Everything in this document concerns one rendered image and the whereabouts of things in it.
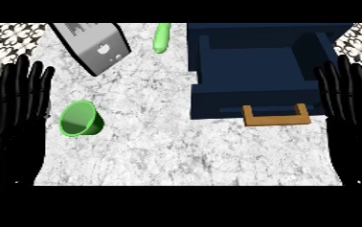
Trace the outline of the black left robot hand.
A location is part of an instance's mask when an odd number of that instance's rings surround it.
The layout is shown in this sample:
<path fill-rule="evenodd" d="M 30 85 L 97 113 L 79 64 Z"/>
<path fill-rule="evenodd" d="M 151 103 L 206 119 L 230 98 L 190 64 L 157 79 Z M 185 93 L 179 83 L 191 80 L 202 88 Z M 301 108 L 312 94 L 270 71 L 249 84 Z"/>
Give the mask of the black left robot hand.
<path fill-rule="evenodd" d="M 55 74 L 21 55 L 0 75 L 0 189 L 35 185 L 47 158 L 49 91 Z"/>

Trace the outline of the green cup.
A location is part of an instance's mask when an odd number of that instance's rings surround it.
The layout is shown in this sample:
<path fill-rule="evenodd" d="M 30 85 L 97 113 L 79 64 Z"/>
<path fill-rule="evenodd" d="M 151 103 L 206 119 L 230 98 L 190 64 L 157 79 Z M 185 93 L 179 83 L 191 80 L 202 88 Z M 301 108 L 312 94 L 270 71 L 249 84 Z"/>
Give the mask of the green cup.
<path fill-rule="evenodd" d="M 97 135 L 104 125 L 104 118 L 92 102 L 82 100 L 67 106 L 60 117 L 60 130 L 66 136 Z"/>

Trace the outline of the dark blue open drawer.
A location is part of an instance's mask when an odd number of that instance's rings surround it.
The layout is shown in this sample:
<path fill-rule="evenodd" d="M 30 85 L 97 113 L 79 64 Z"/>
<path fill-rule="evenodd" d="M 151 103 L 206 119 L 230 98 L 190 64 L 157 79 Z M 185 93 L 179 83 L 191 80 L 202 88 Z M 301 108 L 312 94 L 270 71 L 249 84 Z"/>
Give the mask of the dark blue open drawer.
<path fill-rule="evenodd" d="M 324 33 L 304 34 L 289 47 L 246 49 L 215 49 L 203 35 L 191 118 L 240 118 L 246 105 L 259 116 L 289 115 L 298 103 L 311 114 L 323 115 L 314 68 L 335 57 Z"/>

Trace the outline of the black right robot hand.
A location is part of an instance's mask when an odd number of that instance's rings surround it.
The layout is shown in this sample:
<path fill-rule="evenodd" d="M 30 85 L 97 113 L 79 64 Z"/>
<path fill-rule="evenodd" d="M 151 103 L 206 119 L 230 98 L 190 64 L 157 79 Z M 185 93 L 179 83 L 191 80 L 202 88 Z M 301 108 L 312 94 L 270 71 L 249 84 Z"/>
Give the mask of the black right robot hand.
<path fill-rule="evenodd" d="M 362 65 L 339 56 L 314 68 L 327 116 L 330 158 L 345 186 L 362 187 Z"/>

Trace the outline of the dark blue cabinet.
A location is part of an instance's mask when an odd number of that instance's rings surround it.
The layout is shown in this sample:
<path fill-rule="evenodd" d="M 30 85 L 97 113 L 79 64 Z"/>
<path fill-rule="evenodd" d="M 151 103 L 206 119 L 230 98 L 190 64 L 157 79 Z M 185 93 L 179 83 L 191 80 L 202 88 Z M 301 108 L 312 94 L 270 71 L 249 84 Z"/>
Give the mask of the dark blue cabinet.
<path fill-rule="evenodd" d="M 216 50 L 290 50 L 310 79 L 314 67 L 336 60 L 335 43 L 351 23 L 188 23 L 188 69 L 202 68 L 202 38 Z"/>

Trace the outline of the green cucumber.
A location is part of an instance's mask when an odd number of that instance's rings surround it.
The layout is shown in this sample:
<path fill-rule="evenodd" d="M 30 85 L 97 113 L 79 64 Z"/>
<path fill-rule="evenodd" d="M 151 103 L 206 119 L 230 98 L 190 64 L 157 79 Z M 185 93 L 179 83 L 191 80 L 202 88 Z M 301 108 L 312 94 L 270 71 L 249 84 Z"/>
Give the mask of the green cucumber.
<path fill-rule="evenodd" d="M 171 23 L 160 23 L 157 26 L 154 39 L 153 39 L 153 50 L 162 54 L 166 52 L 171 41 Z"/>

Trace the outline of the grey metal appliance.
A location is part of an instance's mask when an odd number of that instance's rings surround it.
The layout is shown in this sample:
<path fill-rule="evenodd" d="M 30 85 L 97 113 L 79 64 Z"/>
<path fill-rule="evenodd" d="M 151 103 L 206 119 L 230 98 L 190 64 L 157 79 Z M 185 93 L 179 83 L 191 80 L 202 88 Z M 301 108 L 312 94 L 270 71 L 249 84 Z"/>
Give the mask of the grey metal appliance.
<path fill-rule="evenodd" d="M 51 23 L 49 26 L 73 58 L 94 77 L 132 53 L 117 23 Z"/>

